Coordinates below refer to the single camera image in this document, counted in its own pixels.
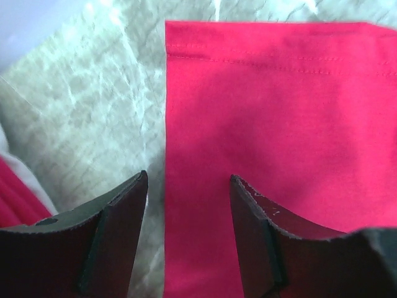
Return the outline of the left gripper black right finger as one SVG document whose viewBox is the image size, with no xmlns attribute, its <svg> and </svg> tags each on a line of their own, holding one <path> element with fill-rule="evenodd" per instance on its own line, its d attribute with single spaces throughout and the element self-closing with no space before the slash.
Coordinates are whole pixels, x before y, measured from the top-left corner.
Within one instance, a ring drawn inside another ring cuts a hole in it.
<svg viewBox="0 0 397 298">
<path fill-rule="evenodd" d="M 245 297 L 395 297 L 396 229 L 342 233 L 306 220 L 230 178 Z"/>
</svg>

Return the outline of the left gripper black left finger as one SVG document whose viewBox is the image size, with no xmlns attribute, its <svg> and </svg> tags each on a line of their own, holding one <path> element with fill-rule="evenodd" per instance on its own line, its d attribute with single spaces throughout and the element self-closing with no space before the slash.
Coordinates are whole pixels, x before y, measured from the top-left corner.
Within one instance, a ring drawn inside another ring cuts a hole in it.
<svg viewBox="0 0 397 298">
<path fill-rule="evenodd" d="M 126 297 L 148 175 L 33 225 L 1 229 L 2 297 Z"/>
</svg>

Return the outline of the magenta t shirt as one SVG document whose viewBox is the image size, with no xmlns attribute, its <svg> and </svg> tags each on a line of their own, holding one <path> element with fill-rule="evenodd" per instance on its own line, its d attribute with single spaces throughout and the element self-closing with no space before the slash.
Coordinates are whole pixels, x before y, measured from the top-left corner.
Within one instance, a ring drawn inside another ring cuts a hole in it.
<svg viewBox="0 0 397 298">
<path fill-rule="evenodd" d="M 341 232 L 396 225 L 396 31 L 167 21 L 165 297 L 242 297 L 234 174 Z"/>
</svg>

